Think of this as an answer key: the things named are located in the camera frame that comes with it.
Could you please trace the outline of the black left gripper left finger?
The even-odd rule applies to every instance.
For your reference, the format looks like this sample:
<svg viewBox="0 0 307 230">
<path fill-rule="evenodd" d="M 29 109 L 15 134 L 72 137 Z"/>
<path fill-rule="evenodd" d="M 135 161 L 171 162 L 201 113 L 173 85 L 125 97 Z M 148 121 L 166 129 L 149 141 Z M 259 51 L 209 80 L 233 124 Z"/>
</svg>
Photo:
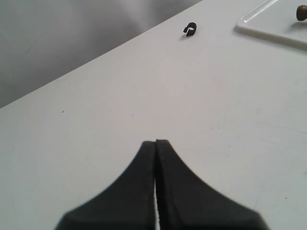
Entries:
<svg viewBox="0 0 307 230">
<path fill-rule="evenodd" d="M 155 143 L 145 141 L 105 191 L 67 212 L 58 230 L 154 230 Z"/>
</svg>

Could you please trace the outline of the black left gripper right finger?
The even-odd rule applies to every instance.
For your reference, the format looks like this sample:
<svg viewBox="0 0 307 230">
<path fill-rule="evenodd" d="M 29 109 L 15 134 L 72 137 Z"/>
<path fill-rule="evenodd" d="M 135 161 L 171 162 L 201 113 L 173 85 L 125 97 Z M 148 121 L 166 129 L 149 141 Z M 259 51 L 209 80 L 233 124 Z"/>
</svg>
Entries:
<svg viewBox="0 0 307 230">
<path fill-rule="evenodd" d="M 167 140 L 157 140 L 155 183 L 162 230 L 266 230 L 259 213 L 202 181 Z"/>
</svg>

